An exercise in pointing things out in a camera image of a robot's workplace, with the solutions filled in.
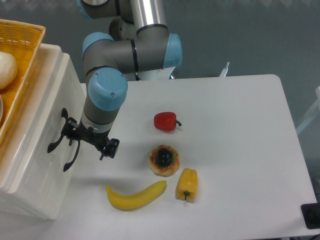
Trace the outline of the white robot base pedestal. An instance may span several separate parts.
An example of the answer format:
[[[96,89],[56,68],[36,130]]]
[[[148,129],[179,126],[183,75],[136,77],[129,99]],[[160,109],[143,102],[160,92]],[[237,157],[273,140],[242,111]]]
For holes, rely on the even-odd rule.
[[[171,78],[172,73],[176,67],[169,67],[164,69],[156,69],[143,71],[138,73],[127,73],[124,77],[127,81],[158,81],[168,80]]]

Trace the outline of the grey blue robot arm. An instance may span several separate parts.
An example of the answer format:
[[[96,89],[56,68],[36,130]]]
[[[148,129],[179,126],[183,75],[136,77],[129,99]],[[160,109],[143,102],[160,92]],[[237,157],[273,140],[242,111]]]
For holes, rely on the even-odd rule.
[[[108,135],[128,90],[126,74],[164,70],[181,64],[180,37],[170,33],[160,0],[79,0],[91,19],[114,17],[131,26],[133,34],[110,28],[89,34],[82,44],[86,99],[80,121],[67,117],[64,136],[87,142],[102,157],[113,158],[119,141]]]

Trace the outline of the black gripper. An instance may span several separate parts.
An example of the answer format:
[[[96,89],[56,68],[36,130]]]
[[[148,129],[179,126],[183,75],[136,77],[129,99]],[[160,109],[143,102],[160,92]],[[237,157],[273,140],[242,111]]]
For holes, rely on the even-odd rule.
[[[102,161],[104,157],[113,159],[118,151],[120,140],[116,138],[109,139],[109,132],[110,130],[96,132],[91,126],[86,128],[82,122],[78,125],[73,117],[69,117],[62,128],[62,134],[69,140],[69,146],[79,138],[95,146],[100,151],[100,161]]]

